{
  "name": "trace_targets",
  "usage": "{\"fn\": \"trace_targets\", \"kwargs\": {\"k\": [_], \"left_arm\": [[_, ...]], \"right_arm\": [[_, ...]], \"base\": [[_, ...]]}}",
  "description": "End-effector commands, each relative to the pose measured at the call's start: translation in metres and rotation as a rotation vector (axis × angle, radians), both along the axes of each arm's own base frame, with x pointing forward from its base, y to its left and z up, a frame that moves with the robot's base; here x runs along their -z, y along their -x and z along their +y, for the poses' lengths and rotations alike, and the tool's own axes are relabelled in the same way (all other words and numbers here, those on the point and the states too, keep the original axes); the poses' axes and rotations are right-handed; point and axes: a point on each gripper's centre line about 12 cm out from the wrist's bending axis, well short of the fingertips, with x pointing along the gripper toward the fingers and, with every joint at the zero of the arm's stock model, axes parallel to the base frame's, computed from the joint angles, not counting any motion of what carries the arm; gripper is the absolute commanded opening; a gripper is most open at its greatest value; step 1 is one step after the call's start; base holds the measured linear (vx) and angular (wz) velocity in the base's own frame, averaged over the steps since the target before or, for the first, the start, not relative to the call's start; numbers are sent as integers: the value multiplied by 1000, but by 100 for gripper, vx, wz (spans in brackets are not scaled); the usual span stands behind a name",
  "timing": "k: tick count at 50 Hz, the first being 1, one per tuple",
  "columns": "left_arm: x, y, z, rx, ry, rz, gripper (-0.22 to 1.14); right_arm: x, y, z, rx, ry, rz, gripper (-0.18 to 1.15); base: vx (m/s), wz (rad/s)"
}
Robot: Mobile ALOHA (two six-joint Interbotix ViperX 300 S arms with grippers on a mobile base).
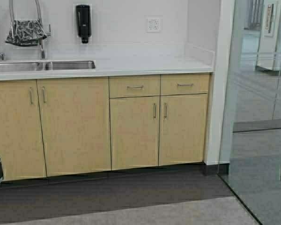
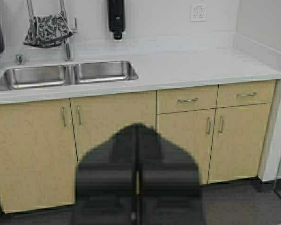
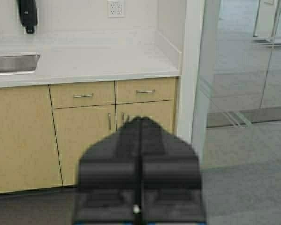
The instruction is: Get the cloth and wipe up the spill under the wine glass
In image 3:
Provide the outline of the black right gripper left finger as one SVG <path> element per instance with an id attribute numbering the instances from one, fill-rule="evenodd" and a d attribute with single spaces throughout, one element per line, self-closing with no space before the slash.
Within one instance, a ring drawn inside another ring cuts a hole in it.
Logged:
<path id="1" fill-rule="evenodd" d="M 88 147 L 79 159 L 74 225 L 132 225 L 140 117 Z"/>

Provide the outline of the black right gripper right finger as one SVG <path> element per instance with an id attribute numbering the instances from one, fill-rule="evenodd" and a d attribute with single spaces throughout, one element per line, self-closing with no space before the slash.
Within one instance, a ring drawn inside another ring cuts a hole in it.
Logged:
<path id="1" fill-rule="evenodd" d="M 147 225 L 205 225 L 199 158 L 192 145 L 141 118 L 144 212 Z"/>

